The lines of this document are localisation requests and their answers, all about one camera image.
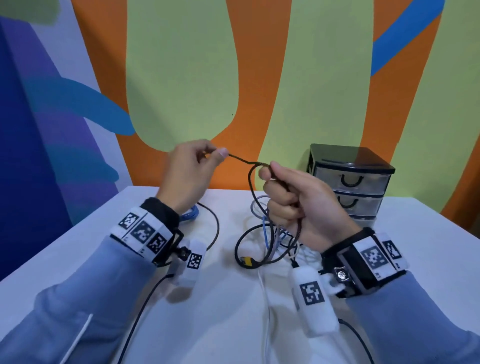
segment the forearm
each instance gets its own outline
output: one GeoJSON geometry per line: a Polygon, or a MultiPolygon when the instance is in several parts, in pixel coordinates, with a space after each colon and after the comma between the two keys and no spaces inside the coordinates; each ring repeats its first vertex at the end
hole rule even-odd
{"type": "Polygon", "coordinates": [[[410,272],[347,304],[382,364],[480,363],[480,338],[455,326],[410,272]]]}
{"type": "Polygon", "coordinates": [[[108,362],[154,271],[141,256],[105,238],[66,281],[39,293],[33,311],[0,342],[0,362],[108,362]]]}

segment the mural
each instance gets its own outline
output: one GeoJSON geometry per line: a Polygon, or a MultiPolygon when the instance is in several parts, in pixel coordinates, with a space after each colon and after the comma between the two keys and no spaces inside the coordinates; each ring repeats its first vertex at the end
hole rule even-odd
{"type": "Polygon", "coordinates": [[[464,228],[479,212],[475,0],[48,4],[0,24],[74,223],[194,138],[299,169],[310,143],[367,146],[397,168],[390,195],[464,228]]]}

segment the drawer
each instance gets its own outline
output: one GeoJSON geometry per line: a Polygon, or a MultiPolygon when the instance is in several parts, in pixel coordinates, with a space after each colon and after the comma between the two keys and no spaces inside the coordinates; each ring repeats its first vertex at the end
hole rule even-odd
{"type": "Polygon", "coordinates": [[[361,228],[373,228],[373,226],[375,225],[375,221],[377,220],[377,218],[361,218],[361,216],[351,216],[351,218],[361,228]]]}
{"type": "Polygon", "coordinates": [[[314,176],[334,191],[384,195],[391,174],[354,173],[317,167],[314,176]]]}
{"type": "Polygon", "coordinates": [[[383,196],[364,196],[335,193],[340,205],[349,215],[377,216],[383,196]]]}

